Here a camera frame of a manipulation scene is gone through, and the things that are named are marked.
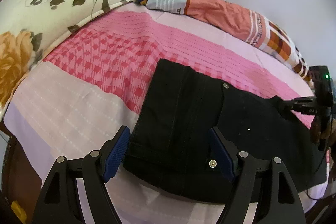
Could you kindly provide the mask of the person's right hand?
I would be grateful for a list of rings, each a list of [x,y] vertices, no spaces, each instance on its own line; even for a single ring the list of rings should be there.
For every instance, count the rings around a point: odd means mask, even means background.
[[[310,125],[310,139],[313,143],[317,144],[321,140],[325,140],[326,144],[331,147],[335,143],[335,119],[332,118],[326,129],[322,129],[321,119],[315,116]]]

